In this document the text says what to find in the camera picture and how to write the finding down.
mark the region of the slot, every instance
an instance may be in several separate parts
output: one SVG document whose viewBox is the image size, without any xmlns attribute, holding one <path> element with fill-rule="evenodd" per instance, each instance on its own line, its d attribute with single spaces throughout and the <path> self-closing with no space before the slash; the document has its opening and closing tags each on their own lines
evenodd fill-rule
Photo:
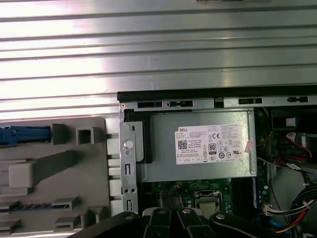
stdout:
<svg viewBox="0 0 317 238">
<path fill-rule="evenodd" d="M 70 225 L 62 225 L 62 226 L 56 226 L 56 229 L 70 229 Z"/>
<path fill-rule="evenodd" d="M 287 101 L 289 103 L 295 103 L 295 102 L 299 102 L 299 103 L 307 103 L 308 102 L 308 97 L 289 97 L 287 99 Z"/>
<path fill-rule="evenodd" d="M 145 102 L 138 103 L 138 108 L 161 108 L 162 102 Z"/>
<path fill-rule="evenodd" d="M 239 99 L 239 104 L 261 104 L 262 98 L 241 98 Z"/>
<path fill-rule="evenodd" d="M 131 166 L 130 164 L 125 165 L 125 174 L 130 175 L 131 174 Z"/>
<path fill-rule="evenodd" d="M 132 200 L 127 200 L 127 211 L 132 211 Z"/>
<path fill-rule="evenodd" d="M 193 101 L 180 101 L 179 103 L 178 102 L 169 102 L 167 105 L 169 107 L 177 107 L 177 106 L 180 106 L 182 108 L 192 107 Z"/>
</svg>

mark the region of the barcode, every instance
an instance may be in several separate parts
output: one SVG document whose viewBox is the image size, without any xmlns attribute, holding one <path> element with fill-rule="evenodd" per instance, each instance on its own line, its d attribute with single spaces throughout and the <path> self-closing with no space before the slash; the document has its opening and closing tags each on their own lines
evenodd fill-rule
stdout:
<svg viewBox="0 0 317 238">
<path fill-rule="evenodd" d="M 179 140 L 178 141 L 178 149 L 179 150 L 187 149 L 187 140 Z"/>
</svg>

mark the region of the red cable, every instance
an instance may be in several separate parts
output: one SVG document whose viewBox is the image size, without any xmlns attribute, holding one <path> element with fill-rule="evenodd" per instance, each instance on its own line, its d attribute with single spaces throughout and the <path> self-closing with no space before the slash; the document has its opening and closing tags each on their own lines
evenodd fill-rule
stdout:
<svg viewBox="0 0 317 238">
<path fill-rule="evenodd" d="M 304 161 L 304 162 L 307 161 L 306 157 L 301 157 L 301 156 L 281 155 L 281 157 L 282 157 L 282 158 L 291 158 L 291 159 L 295 159 L 295 160 L 299 160 L 299 161 Z"/>
<path fill-rule="evenodd" d="M 293 226 L 299 223 L 306 216 L 307 213 L 308 213 L 308 210 L 305 210 L 304 212 L 302 212 L 301 215 L 290 226 Z"/>
<path fill-rule="evenodd" d="M 295 145 L 296 147 L 299 147 L 299 148 L 301 148 L 301 149 L 303 149 L 303 150 L 306 150 L 306 151 L 309 153 L 309 157 L 310 157 L 310 158 L 313 157 L 313 154 L 311 153 L 311 151 L 310 151 L 309 149 L 307 149 L 306 147 L 301 146 L 301 145 L 299 145 L 299 144 L 296 144 L 294 141 L 292 141 L 292 140 L 290 140 L 289 138 L 287 138 L 286 135 L 285 135 L 284 137 L 285 137 L 285 139 L 286 139 L 286 141 L 287 141 L 288 143 L 290 143 L 290 144 L 292 144 L 292 145 Z"/>
</svg>

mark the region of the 80 plus logo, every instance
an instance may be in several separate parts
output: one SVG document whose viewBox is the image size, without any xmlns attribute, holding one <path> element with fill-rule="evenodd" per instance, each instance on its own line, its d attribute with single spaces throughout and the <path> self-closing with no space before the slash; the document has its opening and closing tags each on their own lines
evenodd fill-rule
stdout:
<svg viewBox="0 0 317 238">
<path fill-rule="evenodd" d="M 209 147 L 209 154 L 210 154 L 210 155 L 215 155 L 215 154 L 217 154 L 216 144 L 209 144 L 208 147 Z"/>
</svg>

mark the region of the ribbed metal surface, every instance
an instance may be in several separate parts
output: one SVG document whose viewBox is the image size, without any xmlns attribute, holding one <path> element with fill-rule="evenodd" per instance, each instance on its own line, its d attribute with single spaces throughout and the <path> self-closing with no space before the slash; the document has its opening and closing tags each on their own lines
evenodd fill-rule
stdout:
<svg viewBox="0 0 317 238">
<path fill-rule="evenodd" d="M 315 0 L 1 2 L 0 120 L 114 115 L 117 91 L 316 83 L 316 16 Z"/>
</svg>

